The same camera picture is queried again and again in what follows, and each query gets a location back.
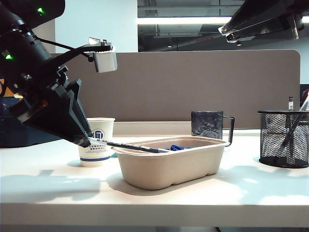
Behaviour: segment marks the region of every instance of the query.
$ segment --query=fluorescent light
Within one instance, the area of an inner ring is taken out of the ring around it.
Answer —
[[[309,23],[309,16],[303,17],[303,23]]]
[[[218,24],[223,25],[230,21],[231,17],[174,17],[174,18],[138,18],[140,25],[150,24]]]

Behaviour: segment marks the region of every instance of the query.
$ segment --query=gray mug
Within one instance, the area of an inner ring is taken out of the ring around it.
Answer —
[[[223,111],[192,111],[192,136],[222,139],[224,118],[231,119],[230,131],[228,136],[229,145],[227,145],[230,146],[233,140],[235,118],[231,116],[224,116]]]

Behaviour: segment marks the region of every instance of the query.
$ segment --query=blue stripe on cup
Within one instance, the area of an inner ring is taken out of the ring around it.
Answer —
[[[94,159],[81,158],[81,161],[94,162],[94,161],[108,160],[109,158],[110,158],[110,156],[102,157],[102,158],[94,158]]]

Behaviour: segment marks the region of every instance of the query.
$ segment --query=mug handle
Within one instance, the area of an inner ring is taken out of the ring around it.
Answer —
[[[235,118],[231,116],[223,116],[223,118],[229,118],[231,119],[231,126],[230,126],[230,132],[228,134],[228,142],[230,143],[229,145],[226,146],[231,146],[232,141],[233,141],[233,132],[234,132],[234,124],[235,124]]]

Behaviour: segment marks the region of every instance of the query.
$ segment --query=green led light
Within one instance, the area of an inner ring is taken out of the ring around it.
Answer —
[[[37,9],[37,12],[39,12],[40,15],[42,15],[42,14],[45,13],[45,11],[43,10],[43,8],[41,8],[41,7]]]
[[[12,57],[10,54],[8,54],[8,55],[5,57],[5,59],[13,59],[13,57]]]

